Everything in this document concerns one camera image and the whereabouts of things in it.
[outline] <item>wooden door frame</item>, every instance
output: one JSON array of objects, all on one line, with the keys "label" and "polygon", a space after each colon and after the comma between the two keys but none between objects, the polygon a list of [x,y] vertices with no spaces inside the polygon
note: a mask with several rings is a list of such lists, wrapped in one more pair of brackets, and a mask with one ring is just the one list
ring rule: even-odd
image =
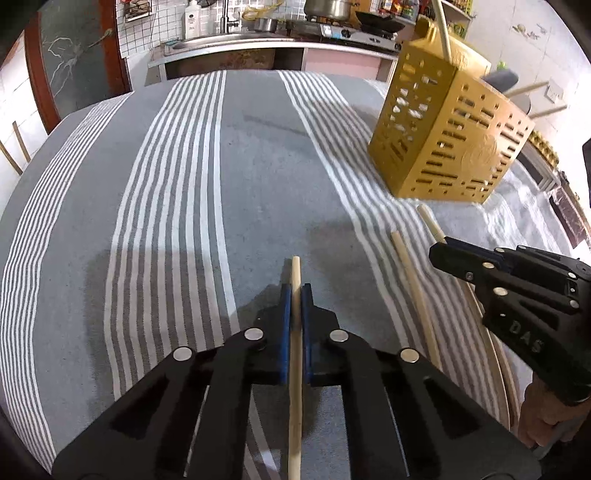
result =
[{"label": "wooden door frame", "polygon": [[113,0],[99,0],[99,10],[101,30],[104,32],[109,28],[113,29],[113,33],[102,41],[107,81],[113,96],[123,95],[131,91],[131,82],[127,74],[125,60],[121,58],[119,51],[115,2]]},{"label": "wooden door frame", "polygon": [[41,15],[37,11],[25,28],[25,58],[27,59],[27,70],[29,71],[31,89],[39,110],[39,116],[47,134],[50,134],[58,126],[61,118],[57,113],[56,103],[53,100],[53,94],[43,66],[40,17]]},{"label": "wooden door frame", "polygon": [[[112,0],[98,0],[98,2],[102,31],[109,28],[113,30],[113,33],[102,41],[109,89],[112,96],[123,95],[131,91],[131,82],[129,81],[125,60],[121,58],[119,53],[115,2]],[[37,11],[25,28],[25,57],[39,116],[45,130],[50,134],[58,126],[61,118],[57,112],[56,103],[43,65],[40,19],[41,14]]]}]

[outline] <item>striped tablecloth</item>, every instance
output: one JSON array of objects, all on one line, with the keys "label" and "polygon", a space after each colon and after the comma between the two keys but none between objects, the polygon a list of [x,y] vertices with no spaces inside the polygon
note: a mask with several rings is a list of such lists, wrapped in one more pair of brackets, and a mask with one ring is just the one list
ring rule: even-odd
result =
[{"label": "striped tablecloth", "polygon": [[[389,241],[410,249],[445,373],[498,417],[491,371],[454,279],[428,261],[415,200],[366,153],[385,85],[302,72],[216,72],[68,116],[0,221],[0,406],[47,468],[172,349],[204,350],[278,300],[288,260],[319,306],[375,348],[425,352]],[[485,205],[429,202],[483,247],[568,254],[544,194],[515,163]],[[515,361],[521,391],[531,372]],[[245,474],[286,478],[282,388],[256,388]],[[338,388],[306,390],[302,476],[349,477]]]}]

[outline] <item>human hand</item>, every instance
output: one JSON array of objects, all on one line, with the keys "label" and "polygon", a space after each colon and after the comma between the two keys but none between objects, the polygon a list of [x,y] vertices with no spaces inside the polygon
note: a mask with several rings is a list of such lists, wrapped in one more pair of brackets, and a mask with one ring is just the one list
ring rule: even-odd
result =
[{"label": "human hand", "polygon": [[534,374],[532,383],[525,389],[517,436],[529,448],[534,445],[545,446],[552,439],[557,423],[580,417],[576,428],[562,438],[562,441],[569,442],[581,428],[589,411],[591,399],[575,407],[567,407]]}]

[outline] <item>wall switch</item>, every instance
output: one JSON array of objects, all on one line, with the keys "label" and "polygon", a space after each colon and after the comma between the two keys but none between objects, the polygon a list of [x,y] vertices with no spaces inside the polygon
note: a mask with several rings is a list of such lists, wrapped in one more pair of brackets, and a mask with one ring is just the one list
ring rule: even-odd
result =
[{"label": "wall switch", "polygon": [[558,102],[558,99],[562,99],[564,96],[564,90],[560,88],[553,79],[550,79],[550,84],[546,88],[544,96],[550,100],[550,102],[556,103]]}]

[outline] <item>pot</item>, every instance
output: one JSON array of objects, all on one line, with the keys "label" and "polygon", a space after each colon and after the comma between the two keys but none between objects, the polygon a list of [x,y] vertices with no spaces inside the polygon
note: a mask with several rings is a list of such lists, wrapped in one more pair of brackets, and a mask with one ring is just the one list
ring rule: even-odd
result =
[{"label": "pot", "polygon": [[352,0],[306,0],[304,13],[307,17],[326,17],[333,20],[348,20]]},{"label": "pot", "polygon": [[277,19],[258,17],[255,19],[254,30],[255,32],[275,33],[275,30],[277,30]]}]

